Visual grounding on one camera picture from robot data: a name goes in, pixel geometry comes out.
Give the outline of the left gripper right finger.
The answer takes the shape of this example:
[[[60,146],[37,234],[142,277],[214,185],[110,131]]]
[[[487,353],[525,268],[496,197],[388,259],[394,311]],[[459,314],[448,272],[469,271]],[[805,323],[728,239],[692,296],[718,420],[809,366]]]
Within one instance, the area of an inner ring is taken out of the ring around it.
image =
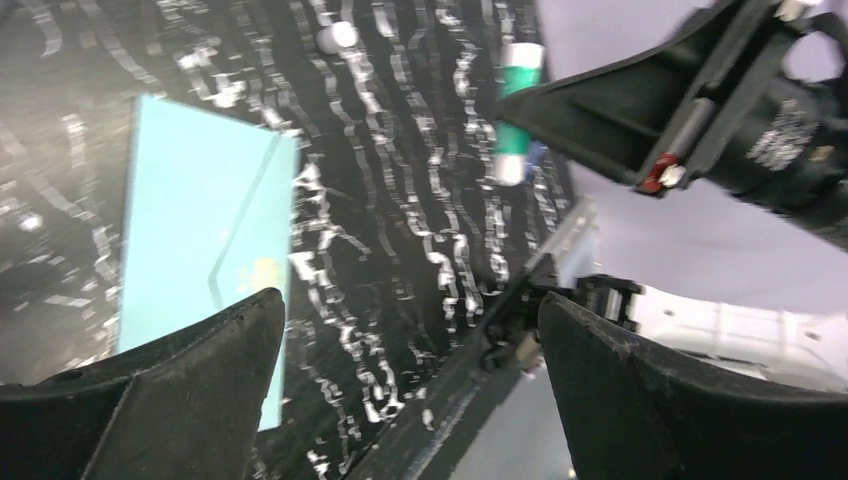
[[[582,479],[843,479],[847,399],[732,373],[547,295],[538,332]]]

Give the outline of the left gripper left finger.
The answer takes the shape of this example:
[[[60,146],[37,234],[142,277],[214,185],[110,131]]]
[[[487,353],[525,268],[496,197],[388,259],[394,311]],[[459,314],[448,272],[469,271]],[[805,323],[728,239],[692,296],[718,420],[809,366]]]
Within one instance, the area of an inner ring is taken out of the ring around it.
[[[264,289],[32,386],[1,390],[5,479],[241,479],[285,322]]]

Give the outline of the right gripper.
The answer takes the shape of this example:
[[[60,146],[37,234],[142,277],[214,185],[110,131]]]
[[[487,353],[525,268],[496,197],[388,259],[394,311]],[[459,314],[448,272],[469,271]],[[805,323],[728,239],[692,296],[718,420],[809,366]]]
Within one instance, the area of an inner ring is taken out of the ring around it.
[[[717,1],[666,42],[524,91],[531,136],[637,192],[662,196],[714,168],[806,28],[809,1]]]

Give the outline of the green white glue stick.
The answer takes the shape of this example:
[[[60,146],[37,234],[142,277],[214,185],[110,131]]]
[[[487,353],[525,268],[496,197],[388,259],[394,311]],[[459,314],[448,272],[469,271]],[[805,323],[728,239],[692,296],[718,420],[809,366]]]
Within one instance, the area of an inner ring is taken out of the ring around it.
[[[537,43],[509,43],[502,48],[493,156],[493,175],[499,185],[522,183],[536,155],[531,134],[519,119],[520,100],[525,90],[540,84],[544,60],[545,47]]]

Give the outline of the light green envelope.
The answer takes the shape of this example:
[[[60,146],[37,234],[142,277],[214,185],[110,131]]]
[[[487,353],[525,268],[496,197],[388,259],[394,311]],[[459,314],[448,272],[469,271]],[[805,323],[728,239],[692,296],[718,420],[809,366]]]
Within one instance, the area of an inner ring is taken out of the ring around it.
[[[300,142],[180,102],[135,104],[118,350],[287,292]]]

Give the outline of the white glue stick cap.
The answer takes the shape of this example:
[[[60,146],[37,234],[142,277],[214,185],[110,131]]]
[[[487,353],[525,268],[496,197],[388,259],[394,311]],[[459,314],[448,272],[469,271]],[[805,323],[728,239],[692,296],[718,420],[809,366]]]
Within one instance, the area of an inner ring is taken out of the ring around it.
[[[358,41],[358,29],[348,21],[334,22],[322,28],[316,35],[317,47],[327,55],[337,55],[354,47]]]

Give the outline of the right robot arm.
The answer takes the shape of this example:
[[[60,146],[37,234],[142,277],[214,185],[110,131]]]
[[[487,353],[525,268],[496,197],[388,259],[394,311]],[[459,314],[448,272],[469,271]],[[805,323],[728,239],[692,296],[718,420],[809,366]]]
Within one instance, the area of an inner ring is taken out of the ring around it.
[[[508,95],[500,115],[635,192],[661,198],[704,179],[839,247],[847,245],[847,78],[789,77],[784,57],[846,23],[807,1],[718,1],[664,43]],[[847,389],[847,318],[580,279],[573,301],[618,326],[727,370],[800,388]]]

